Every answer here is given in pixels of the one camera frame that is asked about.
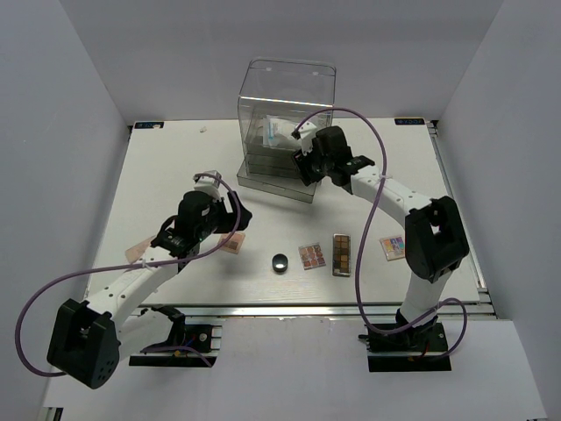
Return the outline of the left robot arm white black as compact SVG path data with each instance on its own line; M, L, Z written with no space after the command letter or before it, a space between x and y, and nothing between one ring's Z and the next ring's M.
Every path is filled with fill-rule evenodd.
M68 299L58 310L48 362L91 389L103 386L117 364L135 353L186 350L185 315L167 304L135 310L176 277L212 234L243 231L252 213L236 193L217 199L189 191L178 211L161 226L134 268L81 302Z

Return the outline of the four-pan brown eyeshadow palette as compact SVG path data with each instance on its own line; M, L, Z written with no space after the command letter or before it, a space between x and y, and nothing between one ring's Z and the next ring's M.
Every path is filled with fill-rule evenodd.
M230 237L230 239L226 243L223 244L221 250L227 253L238 254L239 251L241 250L244 239L245 239L245 234L243 232L236 232Z

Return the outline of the cotton pad pack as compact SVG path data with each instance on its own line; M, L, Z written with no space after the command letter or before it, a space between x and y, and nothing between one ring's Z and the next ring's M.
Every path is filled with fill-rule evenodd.
M266 115L263 119L263 145L273 148L296 148L297 140L288 139L284 133L287 119Z
M313 138L316 132L328 126L330 119L324 115L314 116L303 124L298 125L296 121L288 120L284 126L284 133L288 139L291 140L304 140L306 138Z

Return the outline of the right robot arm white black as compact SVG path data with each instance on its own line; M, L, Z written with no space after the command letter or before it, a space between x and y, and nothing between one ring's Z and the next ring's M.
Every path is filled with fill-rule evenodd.
M441 295L446 283L469 253L456 202L449 196L435 199L416 193L388 177L385 167L364 155L353 155L338 126L313 131L298 125L291 135L301 142L293 161L305 184L329 178L403 228L411 276L389 334L408 350L418 348L428 338L426 327L436 322L437 310L445 304Z

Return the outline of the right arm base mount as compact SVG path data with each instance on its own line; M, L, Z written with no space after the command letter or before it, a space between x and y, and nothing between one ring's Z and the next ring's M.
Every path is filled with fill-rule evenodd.
M382 335L372 331L359 334L366 345L370 373L450 372L448 341L444 326L429 327Z

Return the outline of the nine-pan pink eyeshadow palette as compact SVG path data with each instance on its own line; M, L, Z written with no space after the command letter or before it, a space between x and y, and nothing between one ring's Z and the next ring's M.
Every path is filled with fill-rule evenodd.
M324 267L326 259L318 243L298 247L299 256L304 270Z

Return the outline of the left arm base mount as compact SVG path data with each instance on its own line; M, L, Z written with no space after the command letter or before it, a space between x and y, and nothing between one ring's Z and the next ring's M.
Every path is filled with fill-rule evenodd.
M130 367L214 366L221 346L221 325L188 321L185 314L167 305L153 306L150 310L164 315L171 322L170 333L164 341L149 346L156 351L142 351L130 356Z

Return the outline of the clear acrylic drawer organizer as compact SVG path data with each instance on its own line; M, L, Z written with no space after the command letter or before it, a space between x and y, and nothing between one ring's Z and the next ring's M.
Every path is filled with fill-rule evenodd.
M320 61L250 61L238 94L239 185L313 202L316 185L303 184L292 156L331 125L336 74L334 65Z

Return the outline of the black jar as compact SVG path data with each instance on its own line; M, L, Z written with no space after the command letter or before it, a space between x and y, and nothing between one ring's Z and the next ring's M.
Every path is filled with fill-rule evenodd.
M277 274L285 273L288 269L288 257L284 253L277 253L272 258L272 268Z

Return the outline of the long brown eyeshadow palette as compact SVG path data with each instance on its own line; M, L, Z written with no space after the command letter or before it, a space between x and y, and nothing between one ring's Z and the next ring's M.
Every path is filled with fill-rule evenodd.
M351 237L336 233L332 238L332 275L349 277L351 275Z

